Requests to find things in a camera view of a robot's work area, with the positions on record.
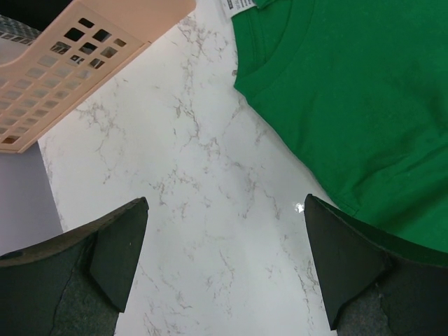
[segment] white label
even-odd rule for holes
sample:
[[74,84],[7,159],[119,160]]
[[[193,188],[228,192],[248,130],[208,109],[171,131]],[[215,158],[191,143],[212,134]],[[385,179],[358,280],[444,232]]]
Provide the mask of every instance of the white label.
[[253,0],[221,0],[224,7],[225,16],[229,19],[240,12],[244,12],[257,6]]

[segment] marble table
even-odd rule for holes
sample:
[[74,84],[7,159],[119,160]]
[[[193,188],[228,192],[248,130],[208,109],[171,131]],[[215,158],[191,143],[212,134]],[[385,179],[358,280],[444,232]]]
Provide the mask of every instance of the marble table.
[[145,196],[119,336],[330,332],[303,216],[309,171],[233,88],[218,0],[197,9],[40,141],[64,231]]

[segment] plastic basket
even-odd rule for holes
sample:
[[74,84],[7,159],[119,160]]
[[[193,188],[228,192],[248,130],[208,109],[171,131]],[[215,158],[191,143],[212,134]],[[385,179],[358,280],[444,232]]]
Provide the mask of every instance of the plastic basket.
[[0,66],[0,152],[25,151],[194,7],[195,0],[73,0]]

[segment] green t-shirt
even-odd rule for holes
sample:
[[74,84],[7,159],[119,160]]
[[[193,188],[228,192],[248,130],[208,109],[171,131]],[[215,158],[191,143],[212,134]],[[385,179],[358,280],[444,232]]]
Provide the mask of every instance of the green t-shirt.
[[258,0],[235,87],[348,214],[448,252],[448,0]]

